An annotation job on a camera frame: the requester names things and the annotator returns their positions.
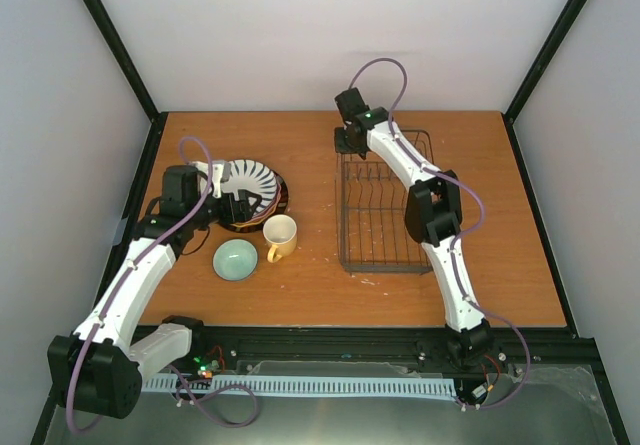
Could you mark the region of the white blue striped plate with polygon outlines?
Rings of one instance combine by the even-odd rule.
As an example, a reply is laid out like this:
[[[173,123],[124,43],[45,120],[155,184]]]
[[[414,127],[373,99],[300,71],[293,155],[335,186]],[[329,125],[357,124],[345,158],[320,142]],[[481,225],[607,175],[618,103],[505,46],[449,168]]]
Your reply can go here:
[[[267,204],[263,209],[255,211],[253,218],[257,217],[276,200],[278,185],[275,172],[263,163],[251,159],[236,159],[226,162],[230,163],[231,173],[229,180],[221,185],[222,192],[236,194],[240,189],[245,189],[262,196],[267,200]],[[219,199],[208,195],[205,205],[215,214],[219,214]]]

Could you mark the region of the yellow ceramic mug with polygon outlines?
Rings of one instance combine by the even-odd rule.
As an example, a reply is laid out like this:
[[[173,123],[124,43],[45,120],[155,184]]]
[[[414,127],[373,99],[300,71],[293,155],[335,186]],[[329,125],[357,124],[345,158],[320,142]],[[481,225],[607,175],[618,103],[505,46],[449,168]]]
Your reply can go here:
[[[295,220],[287,215],[274,215],[264,223],[263,235],[269,246],[269,263],[276,263],[296,250],[297,232]]]

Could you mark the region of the pale green ceramic bowl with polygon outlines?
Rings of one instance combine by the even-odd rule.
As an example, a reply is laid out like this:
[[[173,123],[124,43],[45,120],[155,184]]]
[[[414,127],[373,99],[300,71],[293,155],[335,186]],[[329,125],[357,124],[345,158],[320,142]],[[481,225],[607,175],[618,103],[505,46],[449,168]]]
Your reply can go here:
[[[254,245],[243,239],[231,239],[220,245],[212,259],[213,269],[223,280],[242,281],[253,274],[258,264]]]

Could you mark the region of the black wire dish rack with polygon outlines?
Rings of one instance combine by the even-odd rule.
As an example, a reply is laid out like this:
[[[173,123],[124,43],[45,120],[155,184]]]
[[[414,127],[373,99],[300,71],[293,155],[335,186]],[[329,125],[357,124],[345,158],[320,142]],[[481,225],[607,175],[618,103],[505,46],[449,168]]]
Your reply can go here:
[[[334,130],[338,259],[349,273],[426,274],[421,246],[404,224],[407,192],[373,152],[351,154],[340,127]]]

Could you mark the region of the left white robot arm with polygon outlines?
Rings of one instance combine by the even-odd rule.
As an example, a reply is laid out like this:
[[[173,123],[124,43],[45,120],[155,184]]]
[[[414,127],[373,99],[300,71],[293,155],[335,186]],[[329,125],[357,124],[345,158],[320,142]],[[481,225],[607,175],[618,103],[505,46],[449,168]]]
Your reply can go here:
[[[208,355],[202,321],[166,318],[135,341],[140,317],[163,277],[198,230],[216,223],[251,220],[269,204],[255,188],[228,188],[239,167],[230,162],[192,162],[166,169],[162,193],[138,222],[126,257],[88,317],[47,350],[52,391],[67,412],[125,418],[143,385],[175,361],[201,365]]]

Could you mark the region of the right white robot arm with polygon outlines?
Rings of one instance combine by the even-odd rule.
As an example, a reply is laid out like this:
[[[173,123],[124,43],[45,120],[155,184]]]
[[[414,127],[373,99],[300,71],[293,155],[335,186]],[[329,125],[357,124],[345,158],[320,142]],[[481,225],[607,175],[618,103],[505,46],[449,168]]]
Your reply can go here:
[[[390,112],[366,105],[357,88],[342,91],[334,101],[343,122],[334,133],[336,151],[363,159],[375,153],[405,187],[404,225],[437,279],[445,310],[446,353],[454,367],[470,368],[490,351],[493,335],[463,257],[461,182],[455,172],[442,171],[421,155]]]

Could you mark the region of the dark striped bottom plate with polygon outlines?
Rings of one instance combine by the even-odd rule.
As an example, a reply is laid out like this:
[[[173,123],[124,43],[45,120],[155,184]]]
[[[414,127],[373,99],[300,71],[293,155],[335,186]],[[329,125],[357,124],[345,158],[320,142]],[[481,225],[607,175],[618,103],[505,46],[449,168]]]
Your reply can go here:
[[[275,178],[278,185],[277,201],[270,206],[270,209],[266,211],[266,214],[263,217],[257,218],[253,222],[246,222],[246,223],[220,222],[219,225],[222,228],[234,233],[248,234],[248,233],[261,231],[267,219],[270,218],[271,216],[283,214],[286,211],[287,206],[289,204],[289,191],[288,191],[286,182],[278,173],[275,173]]]

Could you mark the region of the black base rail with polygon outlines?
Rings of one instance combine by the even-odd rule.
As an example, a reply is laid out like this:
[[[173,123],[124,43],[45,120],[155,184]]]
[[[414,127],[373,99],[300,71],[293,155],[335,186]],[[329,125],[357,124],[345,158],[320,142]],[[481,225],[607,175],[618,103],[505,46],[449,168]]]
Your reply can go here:
[[[228,370],[262,361],[370,362],[404,366],[419,373],[462,377],[481,373],[487,357],[506,355],[506,364],[522,369],[524,345],[509,328],[495,328],[494,347],[470,364],[449,358],[442,328],[269,328],[214,327],[202,330],[205,353],[219,346]]]

